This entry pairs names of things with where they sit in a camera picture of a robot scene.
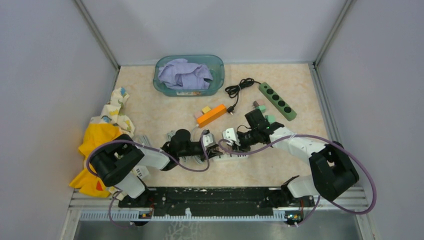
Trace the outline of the green power strip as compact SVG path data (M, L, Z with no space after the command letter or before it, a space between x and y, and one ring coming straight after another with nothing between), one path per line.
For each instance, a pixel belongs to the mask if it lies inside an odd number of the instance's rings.
M290 122L297 117L297 113L293 108L269 84L263 82L259 85L258 89L287 121Z

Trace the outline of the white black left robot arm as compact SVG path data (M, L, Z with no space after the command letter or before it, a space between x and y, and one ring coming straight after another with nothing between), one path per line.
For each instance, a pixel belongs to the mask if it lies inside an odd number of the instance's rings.
M211 159L221 155L214 135L208 130L201 134L198 141L192 141L190 131L179 129L161 148L135 142L129 135L122 134L95 148L86 160L86 168L106 187L114 187L119 193L129 196L136 206L144 207L149 203L150 193L136 172L138 168L169 171L180 166L188 170L180 159L196 157L205 162L208 169Z

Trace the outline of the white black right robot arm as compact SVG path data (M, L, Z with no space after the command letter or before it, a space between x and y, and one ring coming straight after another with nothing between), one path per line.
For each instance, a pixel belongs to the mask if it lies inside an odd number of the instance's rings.
M320 195L334 201L356 184L359 174L343 146L337 142L317 142L301 137L279 122L269 122L258 109L245 114L248 130L227 129L223 135L232 141L232 149L248 152L256 144L284 150L304 161L311 174L294 176L283 185L281 199L287 206L295 206L304 196Z

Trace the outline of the light green usb plug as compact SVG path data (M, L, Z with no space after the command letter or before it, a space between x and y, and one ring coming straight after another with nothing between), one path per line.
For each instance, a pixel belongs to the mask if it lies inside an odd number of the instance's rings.
M274 115L265 115L264 118L269 122L269 124L276 122L276 117Z

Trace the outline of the pink usb plug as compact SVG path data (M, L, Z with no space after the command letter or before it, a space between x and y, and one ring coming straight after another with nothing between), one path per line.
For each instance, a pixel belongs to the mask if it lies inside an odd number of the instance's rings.
M253 102L253 106L256 107L260 107L260 106L264 106L265 102L262 99L257 99Z

